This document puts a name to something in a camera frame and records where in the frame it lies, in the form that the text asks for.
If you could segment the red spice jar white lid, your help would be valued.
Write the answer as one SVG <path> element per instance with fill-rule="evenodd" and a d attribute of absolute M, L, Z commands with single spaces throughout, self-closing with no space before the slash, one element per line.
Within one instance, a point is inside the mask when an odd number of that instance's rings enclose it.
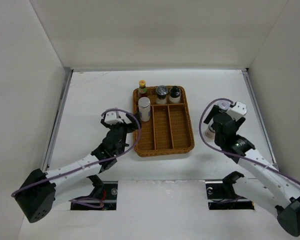
<path fill-rule="evenodd" d="M 213 139 L 215 137 L 215 130 L 213 127 L 213 123 L 211 122 L 205 130 L 205 135 L 209 139 Z"/>

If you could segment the silver-lid white shaker bottle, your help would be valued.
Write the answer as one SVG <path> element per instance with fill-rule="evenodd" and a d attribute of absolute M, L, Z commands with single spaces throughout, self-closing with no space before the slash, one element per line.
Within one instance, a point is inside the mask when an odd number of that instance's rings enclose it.
<path fill-rule="evenodd" d="M 138 100 L 138 110 L 140 115 L 140 120 L 142 122 L 147 122 L 151 117 L 151 101 L 148 97 L 141 97 Z"/>

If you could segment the red sauce bottle yellow cap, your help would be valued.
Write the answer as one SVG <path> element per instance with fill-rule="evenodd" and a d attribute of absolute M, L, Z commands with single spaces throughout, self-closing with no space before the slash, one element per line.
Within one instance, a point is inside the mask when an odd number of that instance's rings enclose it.
<path fill-rule="evenodd" d="M 148 93 L 147 93 L 146 81 L 145 80 L 140 80 L 138 84 L 139 84 L 138 97 L 139 98 L 147 97 Z"/>

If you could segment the black-cap white spice bottle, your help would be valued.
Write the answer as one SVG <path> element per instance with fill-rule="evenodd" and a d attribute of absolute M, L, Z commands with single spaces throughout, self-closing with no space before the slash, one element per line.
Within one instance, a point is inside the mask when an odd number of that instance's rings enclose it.
<path fill-rule="evenodd" d="M 181 101 L 181 90 L 178 86 L 173 86 L 169 91 L 169 102 L 171 104 L 179 104 Z"/>

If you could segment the chrome-top pepper grinder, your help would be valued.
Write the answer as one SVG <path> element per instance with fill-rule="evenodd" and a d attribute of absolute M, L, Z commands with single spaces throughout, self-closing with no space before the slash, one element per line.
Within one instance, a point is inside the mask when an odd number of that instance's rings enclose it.
<path fill-rule="evenodd" d="M 167 94 L 169 92 L 165 85 L 159 85 L 156 90 L 156 103 L 158 105 L 165 105 L 167 103 Z"/>

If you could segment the dark spice jar white lid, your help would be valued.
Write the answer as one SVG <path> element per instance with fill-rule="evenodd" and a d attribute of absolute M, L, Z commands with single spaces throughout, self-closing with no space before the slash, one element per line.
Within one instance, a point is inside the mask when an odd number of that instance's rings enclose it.
<path fill-rule="evenodd" d="M 231 102 L 228 100 L 220 100 L 217 105 L 224 112 L 231 108 Z"/>

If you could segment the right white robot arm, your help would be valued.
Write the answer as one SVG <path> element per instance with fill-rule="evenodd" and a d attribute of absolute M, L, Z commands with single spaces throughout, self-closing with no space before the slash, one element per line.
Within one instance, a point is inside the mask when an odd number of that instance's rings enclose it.
<path fill-rule="evenodd" d="M 232 159 L 250 172 L 249 180 L 240 172 L 223 178 L 222 192 L 228 198 L 244 197 L 269 213 L 291 236 L 300 236 L 300 182 L 279 172 L 245 137 L 237 134 L 244 123 L 247 107 L 241 102 L 230 103 L 228 109 L 210 103 L 200 124 L 212 124 L 215 132 L 214 150 Z"/>

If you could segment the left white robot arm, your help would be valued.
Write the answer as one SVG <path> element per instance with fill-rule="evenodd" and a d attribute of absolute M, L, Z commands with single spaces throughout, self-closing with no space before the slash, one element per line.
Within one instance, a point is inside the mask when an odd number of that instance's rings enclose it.
<path fill-rule="evenodd" d="M 110 108 L 102 113 L 101 124 L 108 132 L 100 145 L 80 160 L 46 172 L 37 168 L 33 170 L 20 188 L 11 196 L 15 199 L 29 223 L 36 223 L 44 218 L 53 207 L 62 202 L 82 204 L 86 198 L 75 184 L 88 180 L 85 193 L 90 199 L 102 195 L 102 181 L 98 175 L 109 170 L 117 159 L 133 146 L 126 142 L 127 135 L 140 132 L 142 121 L 139 113 L 125 112 L 130 122 L 120 116 L 121 110 Z"/>

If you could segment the brown wicker divided tray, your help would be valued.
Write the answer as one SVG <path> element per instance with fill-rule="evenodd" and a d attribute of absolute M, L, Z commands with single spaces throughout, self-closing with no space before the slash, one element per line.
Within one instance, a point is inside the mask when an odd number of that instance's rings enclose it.
<path fill-rule="evenodd" d="M 141 137 L 134 147 L 140 157 L 186 154 L 195 139 L 185 89 L 179 86 L 179 103 L 157 104 L 156 86 L 147 87 L 150 119 L 141 123 Z"/>

